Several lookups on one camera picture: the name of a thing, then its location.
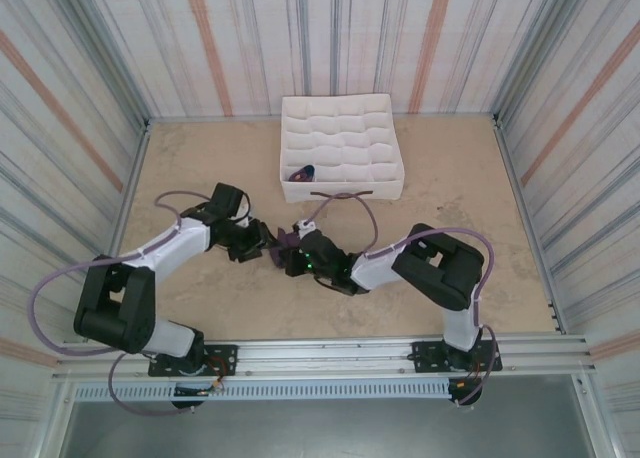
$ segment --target black bracket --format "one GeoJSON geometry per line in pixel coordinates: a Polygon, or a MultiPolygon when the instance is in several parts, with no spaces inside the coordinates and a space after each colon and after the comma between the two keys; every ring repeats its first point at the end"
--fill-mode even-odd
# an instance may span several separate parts
{"type": "Polygon", "coordinates": [[[187,373],[176,366],[176,361],[168,355],[157,355],[149,363],[151,377],[217,377],[233,376],[238,364],[237,345],[204,345],[202,366],[193,373],[187,373]]]}
{"type": "MultiPolygon", "coordinates": [[[[444,341],[417,341],[411,343],[411,354],[407,356],[413,361],[416,373],[449,373],[455,371],[487,371],[492,351],[491,340],[478,340],[464,353],[448,346],[444,341]]],[[[496,358],[492,371],[502,370],[502,358],[496,345],[496,358]]]]}

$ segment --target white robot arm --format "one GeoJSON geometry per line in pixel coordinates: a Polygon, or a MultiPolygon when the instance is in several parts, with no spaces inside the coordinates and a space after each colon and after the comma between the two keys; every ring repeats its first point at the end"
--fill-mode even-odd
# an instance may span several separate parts
{"type": "MultiPolygon", "coordinates": [[[[154,238],[136,250],[140,254],[136,259],[90,268],[74,320],[76,333],[128,353],[165,355],[178,360],[176,366],[184,373],[195,372],[203,364],[204,336],[156,317],[156,286],[214,245],[240,263],[269,248],[274,262],[287,275],[312,274],[321,285],[347,295],[367,293],[395,281],[409,282],[443,309],[443,360],[452,370],[469,367],[471,351],[480,337],[474,293],[484,258],[478,250],[441,234],[395,249],[347,254],[313,222],[298,222],[294,233],[287,235],[295,238],[293,242],[276,240],[250,211],[243,191],[219,183],[210,201],[182,213],[177,232],[174,225],[154,238]],[[111,299],[111,293],[123,288],[121,302],[111,299]]],[[[417,224],[409,236],[430,229],[417,224]]]]}

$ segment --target beige floor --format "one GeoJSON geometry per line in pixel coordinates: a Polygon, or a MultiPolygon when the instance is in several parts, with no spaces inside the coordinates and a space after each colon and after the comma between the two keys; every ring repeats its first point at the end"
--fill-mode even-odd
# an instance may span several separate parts
{"type": "MultiPolygon", "coordinates": [[[[406,180],[399,201],[370,201],[380,225],[379,245],[398,240],[417,222],[477,230],[493,243],[497,257],[483,293],[481,321],[499,332],[553,330],[488,118],[402,117],[395,125],[406,180]]],[[[123,251],[170,225],[169,214],[151,204],[166,190],[210,194],[219,181],[232,184],[251,196],[255,216],[274,232],[307,217],[317,202],[284,202],[278,181],[279,133],[278,121],[156,125],[123,251]]],[[[171,203],[184,209],[194,200],[175,198],[171,203]]],[[[345,250],[357,251],[371,240],[369,218],[359,206],[331,204],[317,219],[345,250]]],[[[310,276],[285,276],[267,256],[240,265],[216,249],[193,258],[166,280],[157,291],[157,306],[159,315],[201,329],[208,339],[442,332],[438,307],[406,283],[348,297],[318,286],[310,276]]]]}

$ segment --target dark blue object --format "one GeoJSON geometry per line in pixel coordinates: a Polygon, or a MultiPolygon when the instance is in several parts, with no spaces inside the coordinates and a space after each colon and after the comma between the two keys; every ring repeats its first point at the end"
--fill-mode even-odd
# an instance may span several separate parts
{"type": "Polygon", "coordinates": [[[313,167],[313,165],[307,165],[293,173],[289,177],[289,181],[296,181],[299,183],[313,181],[313,175],[315,174],[315,172],[316,169],[313,167]]]}

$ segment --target white organizer tray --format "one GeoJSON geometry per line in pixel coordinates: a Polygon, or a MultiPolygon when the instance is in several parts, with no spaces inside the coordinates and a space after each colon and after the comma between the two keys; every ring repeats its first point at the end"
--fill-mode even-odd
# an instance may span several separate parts
{"type": "Polygon", "coordinates": [[[280,182],[287,203],[324,199],[312,192],[400,198],[404,166],[390,96],[284,97],[280,182]],[[305,165],[315,167],[313,182],[287,181],[305,165]]]}

